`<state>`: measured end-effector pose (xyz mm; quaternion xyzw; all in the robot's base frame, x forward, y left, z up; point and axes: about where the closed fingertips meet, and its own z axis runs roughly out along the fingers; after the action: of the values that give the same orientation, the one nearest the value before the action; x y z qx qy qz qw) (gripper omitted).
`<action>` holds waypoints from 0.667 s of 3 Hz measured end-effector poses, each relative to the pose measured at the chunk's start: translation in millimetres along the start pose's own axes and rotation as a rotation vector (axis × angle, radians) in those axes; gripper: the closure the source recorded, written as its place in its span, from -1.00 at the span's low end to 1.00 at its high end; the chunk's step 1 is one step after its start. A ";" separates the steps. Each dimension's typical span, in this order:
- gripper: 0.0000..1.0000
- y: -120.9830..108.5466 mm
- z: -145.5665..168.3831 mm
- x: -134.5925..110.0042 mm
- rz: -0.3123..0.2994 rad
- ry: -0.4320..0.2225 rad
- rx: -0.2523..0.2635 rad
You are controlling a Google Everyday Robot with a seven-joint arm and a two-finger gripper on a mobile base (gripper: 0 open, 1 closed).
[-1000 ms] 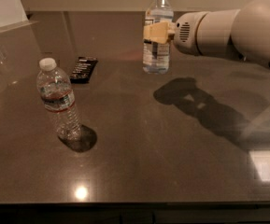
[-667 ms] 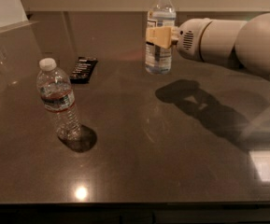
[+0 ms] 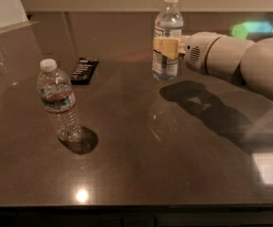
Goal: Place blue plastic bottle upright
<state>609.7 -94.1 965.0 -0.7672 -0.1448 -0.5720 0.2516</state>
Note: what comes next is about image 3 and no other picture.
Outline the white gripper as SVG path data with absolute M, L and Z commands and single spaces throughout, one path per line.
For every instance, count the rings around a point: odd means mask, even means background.
M 207 75 L 208 54 L 213 44 L 221 37 L 222 34 L 215 32 L 182 35 L 180 37 L 180 50 L 178 38 L 155 37 L 153 39 L 153 49 L 171 60 L 175 60 L 179 53 L 184 54 L 185 64 L 190 70 Z

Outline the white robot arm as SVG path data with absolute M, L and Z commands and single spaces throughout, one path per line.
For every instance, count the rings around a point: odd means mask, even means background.
M 259 42 L 214 32 L 157 37 L 153 48 L 169 59 L 183 57 L 186 66 L 273 101 L 273 38 Z

